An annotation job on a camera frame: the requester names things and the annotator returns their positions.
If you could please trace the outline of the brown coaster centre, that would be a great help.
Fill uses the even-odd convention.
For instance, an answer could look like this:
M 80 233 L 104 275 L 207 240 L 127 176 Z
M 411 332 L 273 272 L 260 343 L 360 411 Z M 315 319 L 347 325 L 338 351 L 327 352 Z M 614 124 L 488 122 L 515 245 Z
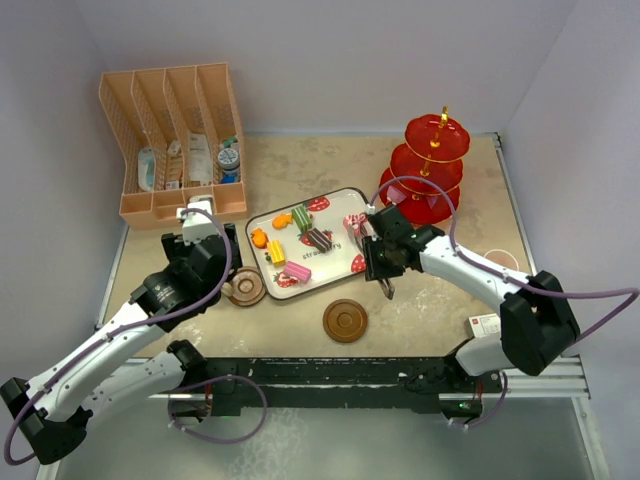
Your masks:
M 330 303 L 323 313 L 325 333 L 338 343 L 359 340 L 368 327 L 368 316 L 363 306 L 351 299 Z

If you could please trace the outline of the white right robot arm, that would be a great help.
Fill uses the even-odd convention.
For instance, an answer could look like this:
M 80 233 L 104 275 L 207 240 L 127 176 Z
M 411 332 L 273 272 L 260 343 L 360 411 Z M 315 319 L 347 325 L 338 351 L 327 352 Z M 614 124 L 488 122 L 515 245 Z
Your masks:
M 414 228 L 395 206 L 366 219 L 373 235 L 362 239 L 365 278 L 392 298 L 391 278 L 411 269 L 445 280 L 491 308 L 500 331 L 458 347 L 445 366 L 446 383 L 467 391 L 480 375 L 516 368 L 537 376 L 580 336 L 558 279 L 508 269 L 456 244 L 432 225 Z

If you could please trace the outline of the clear plastic cup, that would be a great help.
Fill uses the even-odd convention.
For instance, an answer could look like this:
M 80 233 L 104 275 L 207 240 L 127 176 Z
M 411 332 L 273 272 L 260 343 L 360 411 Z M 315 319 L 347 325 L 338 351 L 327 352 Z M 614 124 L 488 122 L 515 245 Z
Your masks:
M 520 270 L 519 262 L 510 252 L 503 249 L 491 249 L 484 254 L 484 257 L 510 270 Z

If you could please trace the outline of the brown toy cake slice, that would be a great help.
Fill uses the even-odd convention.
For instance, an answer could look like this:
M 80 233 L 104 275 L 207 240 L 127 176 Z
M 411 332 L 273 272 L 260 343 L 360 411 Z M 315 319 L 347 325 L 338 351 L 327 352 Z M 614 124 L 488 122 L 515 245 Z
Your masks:
M 306 238 L 321 253 L 326 253 L 332 249 L 331 238 L 323 231 L 312 228 L 306 232 Z

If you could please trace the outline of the metal serving tongs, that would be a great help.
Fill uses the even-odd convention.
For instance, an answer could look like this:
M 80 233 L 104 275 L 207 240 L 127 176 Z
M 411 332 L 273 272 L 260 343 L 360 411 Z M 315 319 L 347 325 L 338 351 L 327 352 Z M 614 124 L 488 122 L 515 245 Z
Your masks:
M 352 236 L 350 236 L 356 243 L 363 259 L 364 259 L 364 263 L 365 263 L 365 280 L 366 281 L 376 281 L 378 283 L 378 285 L 380 286 L 384 296 L 388 299 L 388 300 L 392 300 L 394 297 L 394 293 L 395 293 L 395 287 L 393 286 L 393 284 L 391 283 L 391 281 L 389 279 L 386 278 L 378 278 L 375 274 L 374 274 L 374 270 L 373 267 L 375 266 L 375 262 L 374 260 L 376 259 L 376 257 L 374 256 L 374 254 L 371 252 L 371 249 L 368 247 L 368 243 L 372 243 L 374 241 L 377 240 L 378 236 L 375 233 L 373 227 L 371 226 L 369 220 L 367 221 L 366 224 L 366 228 L 367 228 L 367 232 L 368 235 L 367 236 L 363 236 L 361 238 L 353 238 Z

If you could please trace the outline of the white strawberry tray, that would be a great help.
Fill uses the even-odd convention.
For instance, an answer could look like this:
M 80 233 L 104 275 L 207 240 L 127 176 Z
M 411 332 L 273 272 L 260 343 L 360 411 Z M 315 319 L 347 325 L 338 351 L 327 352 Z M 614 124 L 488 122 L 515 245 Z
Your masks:
M 297 207 L 311 215 L 312 226 L 320 230 L 331 242 L 331 249 L 323 253 L 302 233 L 296 224 L 277 229 L 274 220 L 289 215 Z M 349 214 L 362 214 L 366 198 L 357 188 L 343 188 L 319 197 L 299 202 L 258 215 L 246 225 L 246 236 L 264 233 L 268 240 L 277 241 L 284 254 L 284 262 L 307 268 L 310 279 L 302 282 L 275 266 L 267 247 L 252 245 L 252 253 L 264 281 L 266 292 L 275 300 L 284 301 L 327 287 L 338 281 L 366 271 L 365 258 L 343 220 Z

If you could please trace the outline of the white red card box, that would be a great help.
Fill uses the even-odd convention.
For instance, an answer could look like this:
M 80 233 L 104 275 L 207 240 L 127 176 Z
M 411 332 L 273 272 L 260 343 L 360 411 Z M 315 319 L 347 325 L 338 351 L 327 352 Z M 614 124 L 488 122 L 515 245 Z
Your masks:
M 472 338 L 484 338 L 501 332 L 501 320 L 497 314 L 469 317 L 465 327 Z

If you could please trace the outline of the beige ceramic mug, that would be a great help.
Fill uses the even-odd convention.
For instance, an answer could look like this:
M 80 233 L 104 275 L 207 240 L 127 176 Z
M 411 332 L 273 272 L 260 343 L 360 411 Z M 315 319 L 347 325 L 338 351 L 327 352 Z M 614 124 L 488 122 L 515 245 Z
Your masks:
M 234 296 L 234 287 L 230 282 L 226 282 L 221 287 L 221 293 L 230 298 Z

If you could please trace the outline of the blue white round tin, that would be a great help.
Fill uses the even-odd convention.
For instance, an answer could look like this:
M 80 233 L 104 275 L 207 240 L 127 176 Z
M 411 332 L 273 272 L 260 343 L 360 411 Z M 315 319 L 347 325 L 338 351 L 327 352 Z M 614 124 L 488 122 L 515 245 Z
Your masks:
M 217 162 L 223 171 L 235 171 L 240 166 L 239 152 L 232 147 L 223 148 L 218 153 Z

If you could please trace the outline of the yellow toy cake slice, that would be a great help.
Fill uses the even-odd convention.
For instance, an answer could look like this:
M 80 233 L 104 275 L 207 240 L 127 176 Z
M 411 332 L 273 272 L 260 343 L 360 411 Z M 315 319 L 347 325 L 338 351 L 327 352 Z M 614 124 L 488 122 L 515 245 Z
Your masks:
M 283 267 L 286 264 L 286 257 L 279 240 L 272 240 L 267 243 L 268 255 L 274 267 Z

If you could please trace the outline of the white sachet packet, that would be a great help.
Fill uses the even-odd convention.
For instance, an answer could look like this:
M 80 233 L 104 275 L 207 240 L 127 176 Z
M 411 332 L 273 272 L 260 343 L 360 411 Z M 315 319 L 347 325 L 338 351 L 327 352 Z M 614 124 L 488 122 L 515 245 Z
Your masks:
M 189 133 L 188 177 L 190 182 L 200 185 L 213 182 L 212 156 L 205 134 Z

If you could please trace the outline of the purple fuzzy sweet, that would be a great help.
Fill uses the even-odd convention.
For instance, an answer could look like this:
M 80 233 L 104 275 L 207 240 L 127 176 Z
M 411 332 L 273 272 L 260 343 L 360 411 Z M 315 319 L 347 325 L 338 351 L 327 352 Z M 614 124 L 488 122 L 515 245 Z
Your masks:
M 406 195 L 402 190 L 391 185 L 387 189 L 387 200 L 393 205 L 399 205 L 406 200 Z

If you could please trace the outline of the orange fish cake left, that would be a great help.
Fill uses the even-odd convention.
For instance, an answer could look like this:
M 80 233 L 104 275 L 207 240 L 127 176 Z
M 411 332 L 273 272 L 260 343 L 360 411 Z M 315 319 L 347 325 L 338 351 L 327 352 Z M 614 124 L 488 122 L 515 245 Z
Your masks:
M 251 232 L 252 244 L 258 249 L 265 249 L 269 242 L 268 235 L 261 228 L 256 228 Z

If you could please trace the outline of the coral toy cake slice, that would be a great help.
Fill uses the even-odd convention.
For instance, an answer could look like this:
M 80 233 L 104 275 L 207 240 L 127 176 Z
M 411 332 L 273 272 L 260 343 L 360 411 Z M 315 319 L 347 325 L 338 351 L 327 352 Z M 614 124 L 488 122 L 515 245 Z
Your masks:
M 343 219 L 343 226 L 347 233 L 353 238 L 361 238 L 367 236 L 367 215 L 364 212 L 358 214 L 349 214 Z

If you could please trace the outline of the pink desk organizer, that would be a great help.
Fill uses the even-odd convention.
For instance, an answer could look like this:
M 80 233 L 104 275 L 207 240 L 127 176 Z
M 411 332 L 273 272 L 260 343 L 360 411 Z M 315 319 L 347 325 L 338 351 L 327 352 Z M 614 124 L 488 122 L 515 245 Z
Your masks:
M 196 196 L 211 196 L 222 221 L 247 218 L 245 168 L 219 160 L 225 148 L 245 153 L 228 64 L 107 72 L 99 99 L 125 163 L 119 213 L 130 228 L 172 228 Z

